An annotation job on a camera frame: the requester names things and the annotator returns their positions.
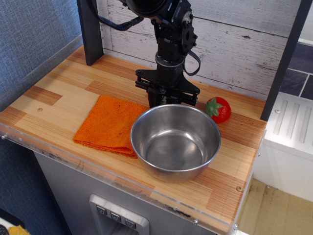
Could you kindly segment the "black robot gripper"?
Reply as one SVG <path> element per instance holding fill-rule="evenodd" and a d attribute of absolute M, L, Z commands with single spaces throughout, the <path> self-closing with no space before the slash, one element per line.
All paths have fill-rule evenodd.
<path fill-rule="evenodd" d="M 150 108 L 159 106 L 164 97 L 166 104 L 197 104 L 200 89 L 184 77 L 182 65 L 157 65 L 156 70 L 136 70 L 135 74 L 135 86 L 147 92 Z"/>

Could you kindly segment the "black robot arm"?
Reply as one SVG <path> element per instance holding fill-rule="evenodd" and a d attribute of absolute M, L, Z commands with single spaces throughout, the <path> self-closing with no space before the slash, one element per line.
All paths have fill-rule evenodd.
<path fill-rule="evenodd" d="M 192 52 L 197 35 L 192 26 L 191 4 L 186 0 L 124 0 L 123 5 L 141 18 L 149 18 L 158 45 L 156 70 L 137 70 L 135 85 L 148 94 L 150 107 L 161 104 L 196 105 L 199 88 L 184 75 L 185 59 L 199 57 Z"/>

